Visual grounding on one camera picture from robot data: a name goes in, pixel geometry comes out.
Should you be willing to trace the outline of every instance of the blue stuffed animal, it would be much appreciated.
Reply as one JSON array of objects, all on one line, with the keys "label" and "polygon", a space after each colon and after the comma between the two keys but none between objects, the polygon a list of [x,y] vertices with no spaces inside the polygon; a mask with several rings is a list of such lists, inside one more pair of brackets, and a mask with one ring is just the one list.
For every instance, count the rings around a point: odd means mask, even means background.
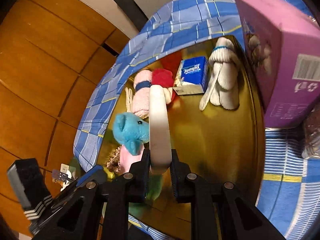
[{"label": "blue stuffed animal", "polygon": [[116,141],[133,156],[138,155],[141,145],[149,141],[149,124],[133,113],[117,114],[112,130]]}]

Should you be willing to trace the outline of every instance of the purple box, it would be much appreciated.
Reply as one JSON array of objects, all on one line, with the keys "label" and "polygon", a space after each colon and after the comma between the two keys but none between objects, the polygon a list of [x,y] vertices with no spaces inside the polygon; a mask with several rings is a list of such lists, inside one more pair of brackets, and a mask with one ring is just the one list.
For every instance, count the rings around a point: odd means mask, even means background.
[{"label": "purple box", "polygon": [[236,0],[265,127],[294,127],[320,94],[320,28],[283,0]]}]

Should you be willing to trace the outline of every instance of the rolled pink sock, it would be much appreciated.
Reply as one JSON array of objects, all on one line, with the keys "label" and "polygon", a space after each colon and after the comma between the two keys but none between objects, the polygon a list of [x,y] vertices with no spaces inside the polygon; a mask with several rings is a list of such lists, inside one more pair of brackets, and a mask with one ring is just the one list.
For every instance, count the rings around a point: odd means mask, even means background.
[{"label": "rolled pink sock", "polygon": [[151,86],[152,72],[140,71],[134,78],[133,87],[136,90],[132,100],[132,112],[141,119],[149,116],[149,90]]},{"label": "rolled pink sock", "polygon": [[139,154],[136,156],[133,156],[131,153],[128,152],[127,148],[124,145],[121,146],[119,175],[129,172],[132,163],[141,161],[143,150],[144,150],[144,145],[142,144]]}]

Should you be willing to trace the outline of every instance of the shiny golden surface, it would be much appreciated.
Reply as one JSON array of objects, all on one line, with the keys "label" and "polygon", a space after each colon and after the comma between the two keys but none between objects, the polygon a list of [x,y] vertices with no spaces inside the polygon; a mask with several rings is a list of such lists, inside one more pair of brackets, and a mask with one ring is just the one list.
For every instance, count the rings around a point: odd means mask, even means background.
[{"label": "shiny golden surface", "polygon": [[[183,58],[208,56],[215,42],[206,41],[183,49]],[[155,66],[159,67],[159,62],[148,68]],[[263,173],[265,142],[262,109],[248,65],[241,67],[238,85],[240,106],[233,111],[208,103],[201,112],[199,102],[202,95],[177,96],[168,107],[171,143],[179,159],[187,163],[192,172],[215,183],[231,181],[255,203]],[[127,86],[132,87],[132,80]],[[110,120],[98,163],[105,161],[117,147],[112,142],[111,129],[115,115],[124,111],[123,91]],[[163,175],[160,196],[153,202],[131,207],[130,213],[163,233],[185,240],[191,238],[190,205],[176,203],[169,171]]]}]

